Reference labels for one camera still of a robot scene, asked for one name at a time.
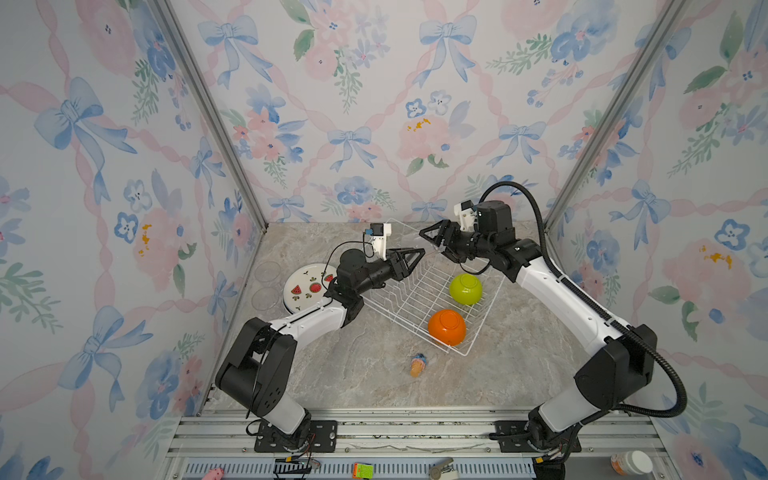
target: white bottle cap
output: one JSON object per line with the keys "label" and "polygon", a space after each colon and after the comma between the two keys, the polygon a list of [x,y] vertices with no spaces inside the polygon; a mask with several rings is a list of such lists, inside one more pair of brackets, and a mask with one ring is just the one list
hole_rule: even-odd
{"label": "white bottle cap", "polygon": [[654,470],[654,463],[650,457],[640,450],[635,450],[629,454],[627,460],[629,460],[631,468],[638,473],[651,473]]}

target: plate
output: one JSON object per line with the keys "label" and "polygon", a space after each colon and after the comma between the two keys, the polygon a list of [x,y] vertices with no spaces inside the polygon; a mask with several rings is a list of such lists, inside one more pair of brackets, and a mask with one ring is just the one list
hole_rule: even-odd
{"label": "plate", "polygon": [[291,273],[283,287],[283,303],[291,313],[306,310],[316,304],[325,295],[325,284],[336,277],[336,268],[324,263],[310,263]]}

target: dish drying rack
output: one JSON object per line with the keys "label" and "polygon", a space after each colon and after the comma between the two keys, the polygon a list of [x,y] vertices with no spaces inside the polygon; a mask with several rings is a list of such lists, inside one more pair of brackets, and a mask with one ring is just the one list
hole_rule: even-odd
{"label": "dish drying rack", "polygon": [[[383,289],[365,292],[363,297],[366,305],[440,350],[467,356],[502,288],[504,277],[493,269],[478,275],[483,287],[480,301],[471,306],[457,303],[451,298],[449,286],[457,275],[464,273],[459,264],[441,255],[433,245],[419,236],[416,228],[394,219],[387,220],[387,223],[392,224],[392,235],[387,240],[388,248],[422,247],[426,255],[402,282],[390,281]],[[484,259],[471,260],[462,265],[468,271],[477,272],[485,266],[485,262],[487,260]],[[467,335],[457,346],[446,345],[427,330],[432,315],[443,309],[455,310],[464,317]]]}

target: clear plastic cup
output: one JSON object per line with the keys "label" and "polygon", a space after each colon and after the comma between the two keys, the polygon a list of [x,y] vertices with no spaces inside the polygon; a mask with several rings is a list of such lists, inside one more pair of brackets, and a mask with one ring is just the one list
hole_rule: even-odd
{"label": "clear plastic cup", "polygon": [[259,311],[269,310],[283,299],[283,294],[274,286],[265,286],[253,294],[250,304]]}
{"label": "clear plastic cup", "polygon": [[278,262],[267,261],[259,264],[253,271],[253,279],[260,287],[250,300],[250,304],[256,310],[269,310],[283,299],[282,280],[280,274],[283,269]]}

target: wallpaper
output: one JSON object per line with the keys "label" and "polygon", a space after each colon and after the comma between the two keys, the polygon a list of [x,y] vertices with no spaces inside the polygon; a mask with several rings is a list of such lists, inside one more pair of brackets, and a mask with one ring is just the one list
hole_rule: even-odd
{"label": "wallpaper", "polygon": [[153,478],[257,229],[143,2],[4,2],[0,57],[0,478]]}
{"label": "wallpaper", "polygon": [[171,3],[268,221],[367,222],[549,204],[664,2]]}
{"label": "wallpaper", "polygon": [[[768,478],[767,28],[765,0],[692,1],[555,234],[682,377],[654,423],[686,480]],[[673,405],[660,369],[633,403]]]}

